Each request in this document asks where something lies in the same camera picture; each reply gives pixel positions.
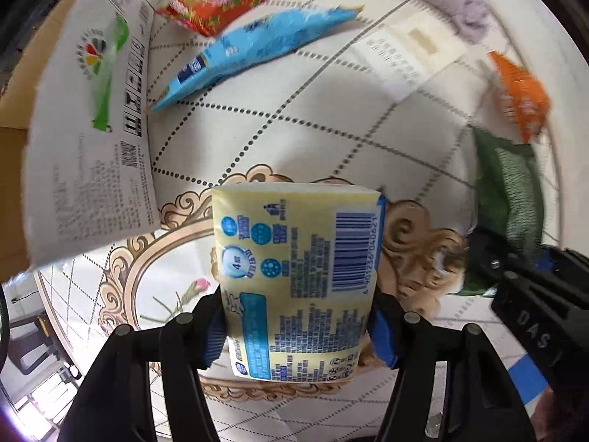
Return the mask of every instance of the ornate frame pattern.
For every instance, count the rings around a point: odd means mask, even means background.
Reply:
[[[266,164],[259,164],[246,174],[233,174],[222,184],[260,181],[292,182],[275,174]],[[313,183],[351,184],[340,178],[325,178]],[[168,232],[160,237],[144,234],[115,248],[109,257],[105,281],[99,293],[105,304],[98,322],[109,334],[122,323],[139,327],[135,295],[141,277],[160,256],[191,240],[213,235],[211,188],[200,194],[186,192],[160,210],[162,226]],[[430,318],[437,313],[438,297],[446,294],[463,271],[462,237],[450,229],[431,229],[429,213],[415,201],[388,203],[378,267],[378,284],[384,292],[395,295],[406,311],[417,311]],[[211,273],[217,276],[216,258],[211,253]],[[358,373],[368,372],[381,364],[366,336],[360,353]],[[159,363],[150,365],[160,372]],[[341,383],[277,383],[256,380],[222,380],[201,376],[204,393],[220,401],[269,400],[310,397],[335,393]]]

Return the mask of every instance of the dark green package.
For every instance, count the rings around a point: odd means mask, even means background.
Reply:
[[[523,257],[535,262],[542,243],[544,199],[534,150],[472,128],[478,169],[477,225],[507,239]],[[466,273],[461,296],[484,294],[490,285]]]

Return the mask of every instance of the barcode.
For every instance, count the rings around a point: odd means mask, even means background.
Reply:
[[[370,282],[373,213],[336,213],[332,291],[364,289]]]
[[[141,21],[143,21],[143,23],[145,23],[145,24],[147,24],[147,16],[148,15],[149,15],[149,10],[148,10],[147,3],[142,3],[141,8],[139,8],[139,18],[141,18]]]
[[[121,141],[121,163],[123,166],[137,167],[137,147]]]

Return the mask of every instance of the yellow tissue package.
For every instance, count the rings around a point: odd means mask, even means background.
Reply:
[[[366,331],[386,200],[358,186],[241,183],[213,190],[235,375],[350,379]]]

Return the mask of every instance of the blue snack bag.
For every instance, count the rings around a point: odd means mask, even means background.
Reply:
[[[297,8],[242,26],[189,61],[151,107],[157,111],[220,79],[264,63],[317,39],[353,20],[361,8]]]

